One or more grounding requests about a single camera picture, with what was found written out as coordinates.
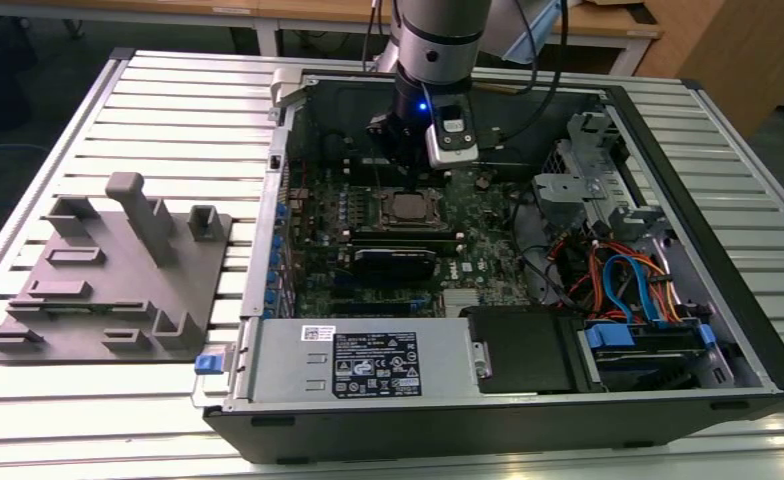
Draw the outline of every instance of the blue latch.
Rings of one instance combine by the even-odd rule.
[[[635,340],[626,323],[602,323],[584,331],[592,349],[600,347],[632,347]]]
[[[197,375],[223,374],[223,354],[204,353],[196,357],[193,371]]]
[[[709,325],[701,325],[701,328],[698,330],[701,331],[701,339],[703,340],[703,344],[707,347],[715,345],[718,339],[715,338],[715,332],[713,331],[713,327],[710,327]]]

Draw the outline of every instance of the motherboard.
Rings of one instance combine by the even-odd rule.
[[[530,304],[508,230],[514,184],[472,168],[392,187],[386,168],[368,170],[371,185],[332,168],[292,177],[298,315],[443,317],[458,302]]]

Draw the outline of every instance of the warning label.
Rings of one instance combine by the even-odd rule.
[[[338,398],[422,395],[416,334],[334,335],[334,395]]]

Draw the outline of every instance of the wire bundle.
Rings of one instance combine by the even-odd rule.
[[[606,265],[596,256],[599,249],[608,249],[615,252]],[[623,318],[628,319],[630,315],[635,319],[635,315],[631,313],[628,307],[623,304],[619,299],[619,295],[614,293],[611,289],[611,269],[614,264],[618,262],[627,263],[634,271],[638,279],[639,295],[642,299],[642,307],[644,310],[644,316],[648,321],[665,321],[669,323],[679,323],[681,316],[677,313],[674,293],[674,282],[667,277],[667,272],[657,265],[652,259],[643,253],[632,250],[626,245],[618,242],[595,242],[588,255],[588,274],[587,278],[592,279],[592,291],[594,291],[594,314],[591,318]],[[666,280],[666,285],[659,285],[648,282],[651,272],[655,275],[662,276]],[[650,299],[650,295],[655,298],[655,304]],[[610,299],[611,303],[619,308],[619,310],[611,310],[598,315],[598,312],[603,310],[606,298]]]

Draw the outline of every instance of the slatted table surface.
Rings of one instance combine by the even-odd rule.
[[[238,223],[217,287],[208,342],[236,339],[240,295],[274,124],[268,85],[286,65],[355,69],[356,63],[228,55],[136,53],[111,60],[35,184],[0,235],[0,324],[52,234],[45,214],[59,194],[104,192],[109,174],[147,176],[145,193],[172,212],[213,203]],[[479,70],[524,79],[524,72]],[[784,338],[784,193],[715,114],[705,95],[673,80],[568,75],[572,83],[620,84]],[[631,162],[650,200],[652,191]],[[117,209],[101,195],[100,209]],[[0,478],[140,478],[268,475],[678,479],[726,475],[784,478],[784,413],[705,430],[662,448],[528,455],[251,465],[207,427],[224,377],[192,365],[0,367]]]

